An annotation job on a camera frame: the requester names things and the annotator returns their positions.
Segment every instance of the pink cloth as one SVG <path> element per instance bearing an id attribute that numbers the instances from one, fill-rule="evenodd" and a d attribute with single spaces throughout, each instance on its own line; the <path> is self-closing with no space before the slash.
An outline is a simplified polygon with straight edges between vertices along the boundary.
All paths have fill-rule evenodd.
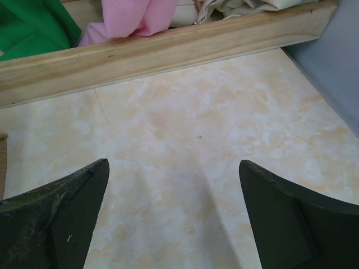
<path id="1" fill-rule="evenodd" d="M 168 29 L 178 0 L 102 0 L 104 22 L 91 22 L 78 46 Z"/>

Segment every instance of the beige marble surface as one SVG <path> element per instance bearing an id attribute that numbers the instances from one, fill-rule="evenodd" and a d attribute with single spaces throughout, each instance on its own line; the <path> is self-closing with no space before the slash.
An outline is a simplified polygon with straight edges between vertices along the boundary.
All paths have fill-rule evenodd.
<path id="1" fill-rule="evenodd" d="M 109 159 L 85 269 L 260 268 L 243 159 L 359 204 L 359 140 L 280 49 L 3 109 L 0 128 L 6 198 Z"/>

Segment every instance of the wooden box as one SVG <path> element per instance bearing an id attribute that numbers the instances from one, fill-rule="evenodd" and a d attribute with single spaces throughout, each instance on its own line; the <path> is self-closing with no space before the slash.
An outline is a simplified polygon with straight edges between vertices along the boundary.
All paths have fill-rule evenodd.
<path id="1" fill-rule="evenodd" d="M 64 5 L 82 28 L 101 16 L 93 0 Z M 0 62 L 0 108 L 314 40 L 337 7 L 337 0 L 322 0 Z"/>

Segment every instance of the beige fabric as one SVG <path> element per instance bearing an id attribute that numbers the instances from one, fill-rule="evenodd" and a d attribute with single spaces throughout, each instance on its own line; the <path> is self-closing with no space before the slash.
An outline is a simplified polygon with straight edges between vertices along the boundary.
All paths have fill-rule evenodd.
<path id="1" fill-rule="evenodd" d="M 196 0 L 179 0 L 169 27 L 184 27 L 192 25 L 198 17 Z"/>
<path id="2" fill-rule="evenodd" d="M 244 16 L 262 11 L 278 11 L 298 4 L 313 3 L 319 0 L 198 0 L 200 12 L 197 23 L 210 22 L 214 10 L 223 16 Z"/>
<path id="3" fill-rule="evenodd" d="M 6 159 L 7 159 L 7 134 L 0 133 L 0 200 L 4 197 L 5 177 L 6 177 Z"/>

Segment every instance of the green cloth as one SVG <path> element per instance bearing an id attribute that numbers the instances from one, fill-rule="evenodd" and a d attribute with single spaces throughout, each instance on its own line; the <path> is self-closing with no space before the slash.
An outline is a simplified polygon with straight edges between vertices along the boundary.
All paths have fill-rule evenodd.
<path id="1" fill-rule="evenodd" d="M 72 48 L 80 37 L 59 0 L 0 0 L 0 61 Z"/>

